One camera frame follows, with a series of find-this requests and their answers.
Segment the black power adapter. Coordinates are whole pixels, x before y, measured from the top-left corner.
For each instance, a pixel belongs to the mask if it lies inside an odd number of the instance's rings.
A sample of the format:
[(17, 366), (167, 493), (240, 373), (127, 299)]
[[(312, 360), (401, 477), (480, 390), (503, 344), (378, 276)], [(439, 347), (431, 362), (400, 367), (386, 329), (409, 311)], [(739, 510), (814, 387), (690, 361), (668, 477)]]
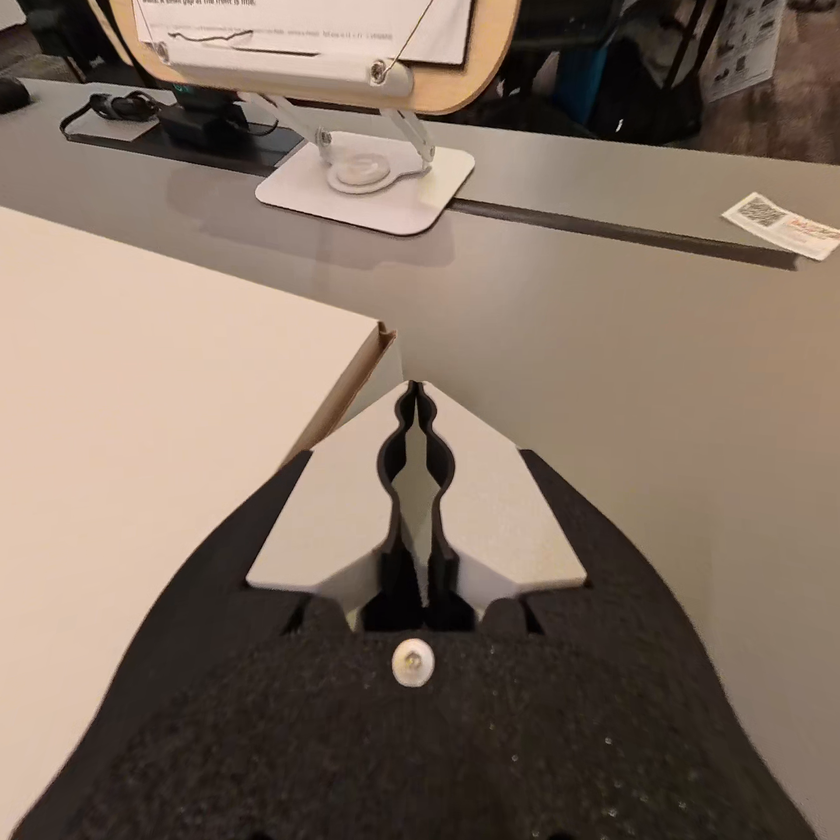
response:
[(209, 87), (174, 84), (173, 104), (157, 107), (156, 118), (174, 142), (215, 151), (249, 132), (238, 94)]

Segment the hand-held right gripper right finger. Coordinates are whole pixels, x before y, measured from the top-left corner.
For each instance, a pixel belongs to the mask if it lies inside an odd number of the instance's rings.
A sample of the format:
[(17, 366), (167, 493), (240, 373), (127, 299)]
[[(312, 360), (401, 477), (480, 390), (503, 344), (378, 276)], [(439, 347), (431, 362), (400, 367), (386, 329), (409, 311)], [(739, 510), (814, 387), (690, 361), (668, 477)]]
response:
[(430, 593), (452, 592), (478, 615), (520, 595), (580, 588), (587, 573), (523, 452), (430, 382), (417, 386), (433, 509)]

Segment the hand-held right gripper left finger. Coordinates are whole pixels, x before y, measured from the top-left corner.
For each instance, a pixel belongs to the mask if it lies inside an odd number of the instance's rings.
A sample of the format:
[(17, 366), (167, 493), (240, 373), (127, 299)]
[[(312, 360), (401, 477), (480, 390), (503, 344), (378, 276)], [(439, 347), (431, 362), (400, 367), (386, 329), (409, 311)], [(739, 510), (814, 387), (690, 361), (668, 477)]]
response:
[(246, 575), (250, 587), (330, 599), (368, 629), (419, 627), (417, 574), (393, 486), (416, 397), (416, 383), (400, 384), (307, 452)]

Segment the white book stand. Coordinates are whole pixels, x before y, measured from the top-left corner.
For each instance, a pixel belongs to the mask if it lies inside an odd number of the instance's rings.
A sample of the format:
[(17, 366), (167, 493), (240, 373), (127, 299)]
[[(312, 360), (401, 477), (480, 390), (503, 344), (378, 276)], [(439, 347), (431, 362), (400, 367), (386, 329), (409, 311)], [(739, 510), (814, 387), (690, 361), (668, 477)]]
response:
[(518, 1), (475, 1), (461, 66), (303, 55), (139, 37), (133, 1), (104, 2), (122, 49), (154, 79), (233, 91), (301, 137), (255, 189), (256, 200), (395, 237), (436, 224), (474, 171), (474, 156), (437, 145), (422, 117), (478, 98), (511, 47)]

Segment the black bag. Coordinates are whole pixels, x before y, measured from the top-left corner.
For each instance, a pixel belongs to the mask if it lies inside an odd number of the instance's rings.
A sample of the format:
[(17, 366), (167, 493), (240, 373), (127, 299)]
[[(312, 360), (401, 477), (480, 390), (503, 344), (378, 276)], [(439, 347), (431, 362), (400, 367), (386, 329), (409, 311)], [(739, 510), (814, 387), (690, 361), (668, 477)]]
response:
[(680, 2), (521, 2), (501, 73), (515, 130), (667, 145), (698, 134), (700, 47)]

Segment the printed paper sheet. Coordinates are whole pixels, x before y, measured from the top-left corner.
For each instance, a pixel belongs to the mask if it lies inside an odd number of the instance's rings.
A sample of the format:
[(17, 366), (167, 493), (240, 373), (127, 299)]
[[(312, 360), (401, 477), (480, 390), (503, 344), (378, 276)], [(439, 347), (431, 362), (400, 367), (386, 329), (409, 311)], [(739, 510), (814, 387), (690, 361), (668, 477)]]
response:
[(398, 58), (458, 67), (466, 59), (470, 1), (133, 2), (145, 43), (184, 39), (242, 49)]

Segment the white printed label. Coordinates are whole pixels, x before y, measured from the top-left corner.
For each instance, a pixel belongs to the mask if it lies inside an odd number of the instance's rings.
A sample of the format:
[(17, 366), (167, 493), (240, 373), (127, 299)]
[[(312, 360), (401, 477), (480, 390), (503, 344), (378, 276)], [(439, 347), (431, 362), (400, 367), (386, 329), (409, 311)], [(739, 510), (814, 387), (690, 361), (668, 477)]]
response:
[(721, 214), (743, 231), (792, 254), (824, 261), (839, 246), (839, 230), (789, 212), (751, 192)]

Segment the cardboard box with lid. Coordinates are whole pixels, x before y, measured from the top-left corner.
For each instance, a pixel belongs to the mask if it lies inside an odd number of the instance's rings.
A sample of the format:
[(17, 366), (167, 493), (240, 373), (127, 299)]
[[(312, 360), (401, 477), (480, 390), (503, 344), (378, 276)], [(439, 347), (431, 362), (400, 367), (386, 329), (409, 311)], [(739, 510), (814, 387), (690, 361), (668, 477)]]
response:
[(187, 556), (402, 377), (374, 318), (2, 208), (1, 829)]

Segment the white printed poster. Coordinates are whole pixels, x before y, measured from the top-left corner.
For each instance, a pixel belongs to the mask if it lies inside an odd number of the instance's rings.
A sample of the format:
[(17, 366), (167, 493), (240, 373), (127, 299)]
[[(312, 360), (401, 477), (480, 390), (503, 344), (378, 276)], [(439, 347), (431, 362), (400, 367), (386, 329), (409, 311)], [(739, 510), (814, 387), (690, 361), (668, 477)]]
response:
[(705, 82), (708, 102), (772, 78), (785, 1), (729, 1), (724, 9)]

